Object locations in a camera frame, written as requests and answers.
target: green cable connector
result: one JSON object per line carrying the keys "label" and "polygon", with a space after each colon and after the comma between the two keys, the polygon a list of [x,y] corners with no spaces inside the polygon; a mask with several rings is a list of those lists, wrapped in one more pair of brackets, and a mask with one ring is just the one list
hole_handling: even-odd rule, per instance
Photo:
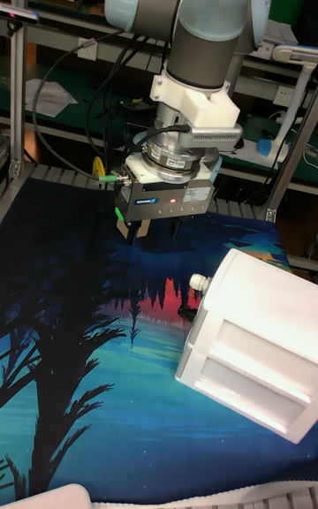
{"label": "green cable connector", "polygon": [[99,175],[98,180],[100,183],[116,183],[118,177],[117,175]]}
{"label": "green cable connector", "polygon": [[119,220],[124,220],[124,217],[123,217],[123,215],[121,214],[121,212],[120,212],[120,210],[119,210],[119,208],[118,208],[118,207],[115,207],[115,212],[116,212],[117,217],[118,217],[118,219],[119,219]]}

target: tree silhouette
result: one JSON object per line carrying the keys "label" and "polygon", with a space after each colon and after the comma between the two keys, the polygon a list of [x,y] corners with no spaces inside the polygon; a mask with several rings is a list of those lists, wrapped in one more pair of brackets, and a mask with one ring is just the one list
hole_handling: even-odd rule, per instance
{"label": "tree silhouette", "polygon": [[[11,307],[9,302],[3,303],[3,311],[11,315],[2,326],[3,336],[12,335],[11,342],[20,338],[19,345],[3,355],[8,357],[3,392],[11,391],[12,395],[22,384],[32,380],[36,384],[39,413],[28,472],[29,495],[48,489],[67,451],[90,426],[84,424],[72,432],[74,424],[99,407],[102,403],[96,398],[112,389],[112,384],[106,383],[84,392],[78,399],[73,397],[82,380],[99,363],[91,358],[94,351],[125,335],[112,326],[117,318],[103,312],[107,304],[125,299],[126,295],[110,287],[110,280],[120,276],[120,269],[112,247],[105,247],[102,255],[98,248],[97,253],[99,242],[95,229],[75,248],[72,245],[65,249],[60,244],[62,249],[54,255],[42,254],[37,263],[41,282],[32,297],[27,295],[18,304],[14,301]],[[28,373],[15,382],[25,367]],[[6,460],[4,467],[13,476],[10,483],[14,484],[16,499],[23,498],[27,494],[27,480],[9,455]]]}
{"label": "tree silhouette", "polygon": [[140,292],[135,293],[130,298],[130,307],[128,308],[130,314],[132,315],[132,328],[129,330],[129,334],[131,337],[132,349],[133,349],[133,342],[134,342],[137,334],[139,333],[139,330],[136,328],[136,323],[137,323],[137,317],[141,312],[140,302],[141,302]]}

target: white paper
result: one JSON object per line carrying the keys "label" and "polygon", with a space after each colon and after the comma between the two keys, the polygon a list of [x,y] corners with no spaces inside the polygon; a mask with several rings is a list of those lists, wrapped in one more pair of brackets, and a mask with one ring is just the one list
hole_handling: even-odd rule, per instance
{"label": "white paper", "polygon": [[233,152],[220,152],[221,156],[224,154],[227,157],[231,157],[232,159],[241,159],[244,162],[249,163],[257,163],[258,165],[264,165],[265,167],[271,167],[273,161],[266,157],[261,156],[257,152],[257,142],[244,140],[244,147],[241,149],[233,150]]}
{"label": "white paper", "polygon": [[[40,83],[40,79],[31,79],[26,82],[26,110],[32,110],[35,93]],[[40,93],[36,112],[55,118],[69,104],[77,103],[62,85],[56,82],[46,82]]]}
{"label": "white paper", "polygon": [[260,59],[270,59],[274,46],[281,43],[298,43],[289,24],[269,20],[266,26],[264,42],[250,55]]}

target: metal frame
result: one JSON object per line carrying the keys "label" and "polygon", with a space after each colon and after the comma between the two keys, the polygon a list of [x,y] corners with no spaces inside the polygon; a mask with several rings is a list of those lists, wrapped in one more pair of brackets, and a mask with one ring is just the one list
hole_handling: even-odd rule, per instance
{"label": "metal frame", "polygon": [[[61,183],[62,185],[84,187],[86,189],[102,190],[104,188],[104,184],[100,184],[98,181],[89,179],[76,171],[63,170],[49,165],[34,165],[33,163],[26,162],[23,172],[20,173],[17,179],[11,181],[8,189],[4,192],[0,205],[0,222],[9,210],[9,207],[19,192],[19,189],[28,178],[41,179],[52,183]],[[208,206],[208,210],[228,217],[250,218],[252,220],[261,219],[261,209],[259,207],[252,207],[248,204],[238,204],[235,201],[212,199]]]}
{"label": "metal frame", "polygon": [[[11,0],[13,6],[27,8],[27,0]],[[27,26],[11,38],[11,165],[9,175],[18,177],[24,163],[25,96],[26,96]]]}
{"label": "metal frame", "polygon": [[[28,28],[28,37],[29,41],[32,43],[36,43],[38,45],[43,45],[49,48],[60,49],[61,51],[69,51],[72,48],[75,48],[78,45],[78,40],[80,37],[80,28],[94,30],[96,32],[108,32],[111,31],[109,27],[105,27],[101,24],[92,24],[83,20],[76,19],[68,19],[65,16],[47,13],[45,11],[39,11],[40,19],[47,19],[54,21],[56,23],[68,24],[72,25],[76,28],[76,34],[69,34],[65,31],[59,32],[57,30],[52,30],[51,28],[34,26]],[[6,25],[3,21],[0,20],[0,34],[6,34]],[[123,34],[124,37],[131,37],[130,34]],[[119,46],[105,43],[100,43],[98,45],[97,50],[97,58],[113,62],[116,60],[121,48]],[[134,67],[136,69],[141,69],[145,71],[149,60],[149,53],[144,53],[140,51],[130,62],[129,66]],[[243,62],[243,66],[252,66],[256,68],[257,62],[251,62],[250,60],[245,60]],[[154,52],[151,57],[150,64],[148,66],[149,72],[159,72],[161,67],[161,54]],[[264,63],[260,62],[260,69],[264,70]],[[272,68],[272,73],[278,74],[287,74],[285,72],[281,72],[280,68],[276,67],[276,71]],[[298,74],[294,72],[292,77],[297,79]],[[274,80],[264,79],[262,77],[247,77],[245,75],[239,75],[238,81],[235,87],[235,93],[240,93],[242,95],[255,96],[257,98],[265,99],[267,101],[273,102],[277,90],[280,86],[283,86],[283,82],[277,82]],[[311,94],[309,93],[306,99],[306,103],[309,102]]]}
{"label": "metal frame", "polygon": [[272,220],[273,213],[276,215],[276,211],[281,200],[284,197],[284,193],[287,190],[292,176],[296,170],[304,149],[310,140],[310,137],[315,129],[318,122],[318,86],[314,91],[313,98],[307,108],[306,115],[304,116],[302,123],[299,127],[298,133],[296,134],[295,140],[291,145],[291,149],[284,163],[279,168],[276,180],[274,182],[272,191],[267,200],[267,203],[262,211],[262,216],[266,220]]}

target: cable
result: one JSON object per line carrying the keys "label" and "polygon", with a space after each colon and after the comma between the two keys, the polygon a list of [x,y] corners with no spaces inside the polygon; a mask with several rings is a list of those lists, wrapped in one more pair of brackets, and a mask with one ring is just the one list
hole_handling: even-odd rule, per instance
{"label": "cable", "polygon": [[24,148],[24,155],[27,157],[27,159],[30,160],[31,163],[34,163],[34,165],[37,165],[37,162],[34,160],[34,158],[27,152],[27,150]]}
{"label": "cable", "polygon": [[277,110],[276,112],[273,112],[273,114],[270,115],[269,118],[273,118],[276,116],[276,114],[285,114],[286,110]]}
{"label": "cable", "polygon": [[[113,65],[109,78],[112,78],[112,75],[114,75],[117,72],[117,69],[121,62],[123,61],[126,52],[132,47],[132,45],[138,40],[140,36],[138,34],[135,34],[132,39],[128,42],[128,44],[123,48],[120,52],[120,54],[117,57],[117,60],[115,64]],[[106,156],[107,156],[107,137],[110,137],[110,109],[111,109],[111,94],[112,94],[112,88],[113,83],[110,83],[109,78],[106,79],[105,85],[103,87],[102,92],[102,140],[103,140],[103,149],[104,149],[104,158],[105,158],[105,165],[106,162]],[[108,90],[108,85],[110,83],[110,89],[109,89],[109,102],[108,102],[108,132],[106,133],[106,123],[105,123],[105,103],[106,103],[106,94]]]}
{"label": "cable", "polygon": [[303,152],[303,159],[304,159],[304,162],[306,162],[307,165],[310,165],[310,167],[315,167],[315,169],[318,170],[318,165],[314,165],[314,163],[308,162],[308,160],[306,159],[305,152]]}
{"label": "cable", "polygon": [[92,146],[92,148],[95,150],[95,152],[101,157],[101,158],[104,158],[104,152],[102,152],[93,142],[92,138],[91,138],[91,135],[90,135],[90,132],[89,132],[89,115],[90,115],[90,112],[91,112],[91,109],[93,107],[93,104],[97,98],[97,96],[101,93],[101,91],[103,90],[103,88],[105,87],[105,85],[113,78],[115,77],[116,73],[122,68],[124,67],[125,65],[127,65],[130,60],[133,58],[133,56],[136,55],[136,53],[138,53],[138,51],[142,48],[142,46],[144,45],[144,43],[148,40],[148,38],[144,38],[144,40],[142,40],[141,42],[138,42],[138,45],[137,47],[132,51],[132,53],[122,62],[121,65],[119,65],[117,67],[117,69],[115,70],[115,67],[113,68],[113,70],[110,72],[110,75],[105,79],[105,81],[101,84],[101,86],[99,86],[98,90],[96,91],[94,97],[91,99],[89,105],[88,105],[88,108],[87,108],[87,114],[86,114],[86,119],[85,119],[85,134],[87,136],[87,139],[88,139],[88,142],[90,143],[90,145]]}
{"label": "cable", "polygon": [[157,134],[161,134],[162,132],[184,132],[184,133],[187,133],[187,132],[190,132],[190,126],[185,125],[185,124],[179,124],[179,125],[166,126],[165,128],[158,128],[157,130],[153,130],[153,128],[149,128],[146,132],[146,135],[143,138],[141,138],[141,140],[139,140],[137,142],[137,144],[134,144],[132,146],[132,148],[130,148],[128,150],[127,154],[125,154],[125,159],[128,156],[130,156],[136,150],[136,148],[140,148],[145,143],[145,141],[150,140],[151,138],[153,138]]}
{"label": "cable", "polygon": [[146,65],[146,69],[145,71],[148,70],[148,67],[150,66],[150,61],[152,60],[152,56],[154,55],[155,53],[155,46],[157,44],[158,40],[155,40],[155,43],[154,43],[154,48],[153,48],[153,51],[151,52],[150,56],[149,56],[149,60],[147,61],[147,65]]}
{"label": "cable", "polygon": [[[112,98],[112,90],[113,90],[113,76],[116,75],[116,73],[119,71],[121,67],[123,67],[123,59],[125,57],[125,54],[127,51],[132,47],[132,45],[138,41],[140,38],[139,34],[135,34],[131,41],[126,45],[126,47],[121,51],[119,54],[117,61],[115,62],[111,72],[110,77],[111,80],[108,80],[105,83],[103,94],[102,94],[102,139],[103,139],[103,148],[104,148],[104,154],[105,154],[105,165],[107,166],[107,140],[109,139],[111,135],[111,98]],[[148,38],[145,38],[141,43],[142,45],[146,43]],[[134,52],[137,53],[139,51],[140,47],[139,44],[137,45],[137,48],[135,48]],[[106,132],[106,125],[105,125],[105,102],[106,102],[106,94],[107,90],[109,90],[109,98],[108,98],[108,114],[107,114],[107,132]]]}
{"label": "cable", "polygon": [[165,43],[164,43],[164,46],[163,46],[162,64],[161,64],[160,72],[162,72],[162,71],[163,71],[163,68],[164,68],[164,62],[165,62],[166,57],[167,57],[167,54],[168,54],[168,48],[169,48],[169,43],[168,43],[168,42],[165,42]]}
{"label": "cable", "polygon": [[[297,131],[294,130],[293,128],[291,128],[291,131],[294,132],[295,134],[297,134]],[[314,146],[312,146],[311,144],[307,144],[309,148],[314,148],[316,149]],[[316,170],[318,170],[318,165],[314,165],[314,163],[310,163],[308,162],[308,160],[306,159],[306,151],[304,150],[303,151],[303,160],[304,162],[307,164],[307,165],[310,165],[310,167],[314,167]]]}
{"label": "cable", "polygon": [[53,149],[49,144],[48,142],[43,138],[42,136],[42,133],[40,132],[39,130],[39,126],[37,124],[37,120],[36,120],[36,105],[38,103],[38,100],[39,100],[39,96],[41,94],[41,91],[49,77],[49,75],[52,73],[52,71],[57,67],[58,64],[61,63],[61,61],[63,61],[66,57],[70,56],[72,53],[76,53],[77,51],[79,51],[80,49],[83,49],[83,48],[88,48],[89,46],[93,45],[94,43],[96,42],[101,42],[103,40],[108,40],[109,38],[115,36],[115,35],[119,35],[119,34],[122,34],[123,33],[123,30],[119,30],[117,32],[113,32],[112,34],[106,34],[106,35],[103,35],[101,36],[100,38],[97,38],[97,39],[92,39],[92,40],[87,40],[87,42],[85,43],[82,43],[80,46],[77,46],[76,48],[73,48],[71,49],[71,51],[67,51],[66,53],[64,53],[53,65],[52,67],[50,67],[50,69],[46,72],[46,74],[44,75],[36,93],[35,93],[35,96],[34,96],[34,102],[33,102],[33,108],[32,108],[32,121],[33,121],[33,124],[34,124],[34,129],[36,131],[36,134],[38,136],[38,138],[41,140],[43,146],[45,146],[45,148],[55,157],[57,157],[64,165],[66,166],[69,166],[71,167],[71,169],[73,169],[74,171],[78,172],[78,173],[81,173],[82,175],[85,175],[86,177],[90,178],[90,179],[93,179],[93,180],[96,180],[98,181],[99,178],[95,175],[91,175],[90,173],[86,173],[85,171],[81,170],[79,167],[77,167],[76,165],[74,165],[73,163],[70,163],[67,159],[65,159],[64,157],[62,157],[61,155],[59,155],[55,149]]}

